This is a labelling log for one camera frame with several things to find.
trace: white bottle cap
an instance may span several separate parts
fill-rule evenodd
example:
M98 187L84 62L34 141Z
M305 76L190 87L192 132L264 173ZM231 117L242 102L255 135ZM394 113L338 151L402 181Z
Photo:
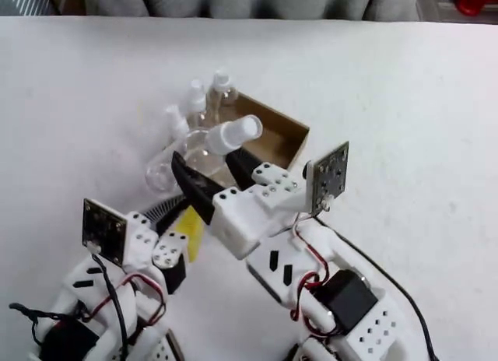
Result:
M226 155L239 149L245 142L261 137L263 124L250 114L235 121L216 125L205 137L208 151L216 155Z
M215 72L212 79L212 88L218 93L226 93L232 87L232 79L225 68L220 68Z
M191 114L200 114L205 111L205 89L200 79L193 79L190 83L190 89L187 94L187 112Z
M187 119L180 112L178 105L173 104L164 109L164 117L168 120L168 132L173 140L186 135L190 128L188 127Z

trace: circuit board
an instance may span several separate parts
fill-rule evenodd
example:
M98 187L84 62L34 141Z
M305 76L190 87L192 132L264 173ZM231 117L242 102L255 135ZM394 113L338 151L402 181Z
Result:
M82 243L100 249L100 255L122 266L125 253L126 219L89 199L83 202Z
M319 160L307 164L307 196L310 197L311 215L328 210L330 197L337 198L344 192L348 168L349 142Z

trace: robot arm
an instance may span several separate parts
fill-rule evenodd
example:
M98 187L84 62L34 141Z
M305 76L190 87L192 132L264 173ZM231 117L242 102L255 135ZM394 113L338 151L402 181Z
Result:
M295 359L426 359L384 281L333 230L311 219L344 191L347 154L346 143L308 163L303 181L271 163L247 160L246 152L233 152L226 161L240 189L211 194L198 185L206 185L206 179L179 155L172 167L212 235L246 261L277 303L291 310L293 320L303 318L311 337ZM244 161L250 163L245 172ZM300 219L299 212L308 216Z
M308 163L303 180L237 150L226 162L238 188L227 189L186 166L177 153L172 169L212 234L234 257L245 260L265 290L289 309L291 319L301 320L310 332L288 360L427 359L385 280L332 229L313 219L344 191L347 156L346 143ZM122 215L90 200L84 209L82 241L105 258L123 308L126 336L133 342L127 359L183 359L163 314L167 294L186 276L188 236L173 230L159 235L137 212ZM119 357L116 310L90 256L68 274L51 311L71 314L82 305L90 312L89 321L71 321L69 330L50 318L40 321L40 357L31 359ZM77 357L67 344L81 347ZM57 353L58 347L69 353ZM48 357L46 352L54 349Z

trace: gray fabric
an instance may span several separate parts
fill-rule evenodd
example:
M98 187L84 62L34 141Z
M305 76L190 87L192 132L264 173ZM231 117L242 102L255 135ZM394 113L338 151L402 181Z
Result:
M0 16L54 15L49 0L0 0Z
M86 0L89 15L417 20L416 0Z

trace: red wire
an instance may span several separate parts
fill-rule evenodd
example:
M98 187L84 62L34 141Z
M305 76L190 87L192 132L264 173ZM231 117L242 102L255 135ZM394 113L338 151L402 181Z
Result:
M160 296L160 305L156 309L156 311L153 313L153 315L151 316L151 318L149 319L149 321L147 322L148 325L155 324L160 319L160 316L158 318L156 318L156 316L159 314L159 312L161 311L161 309L164 308L164 311L166 312L166 303L164 302L163 291L162 291L162 289L160 288L160 286L156 282L154 282L149 277L147 277L145 275L142 275L142 274L139 274L139 273L133 273L133 274L127 275L124 278L123 282L121 282L119 285L116 286L116 289L118 287L121 287L121 286L124 286L124 285L128 284L133 278L140 278L148 286L150 286L152 289L154 289L154 291L156 291L159 294L159 296ZM85 322L88 322L88 321L92 320L96 316L96 314L99 313L99 311L103 308L103 306L106 305L107 303L109 303L109 301L110 301L110 296L108 296L104 300L102 300L92 310L92 312L90 313L90 315L87 318L85 318Z
M297 286L296 308L294 308L293 310L290 311L290 317L291 317L291 319L293 321L298 321L299 320L299 315L300 315L300 297L301 297L301 293L303 292L303 289L313 289L313 288L320 287L320 286L324 285L328 281L328 279L330 278L330 271L328 270L328 263L327 263L327 261L321 256L320 253L318 253L318 251L313 246L311 246L301 236L301 234L299 233L299 231L297 231L297 223L299 222L298 218L299 218L299 214L297 215L296 220L294 221L293 232L306 244L306 247L308 248L308 250L310 250L310 252L324 266L325 277L321 281L318 281L318 279L320 279L320 276L319 276L319 274L317 272L308 272L300 280L300 283ZM305 326L307 327L307 329L313 335L315 335L315 336L326 338L326 337L328 337L330 335L333 335L335 333L335 329L332 330L329 333L324 333L324 332L318 330L316 327L314 327L311 324L310 318L307 317L307 316L305 316L304 314L303 314L303 322L304 322Z

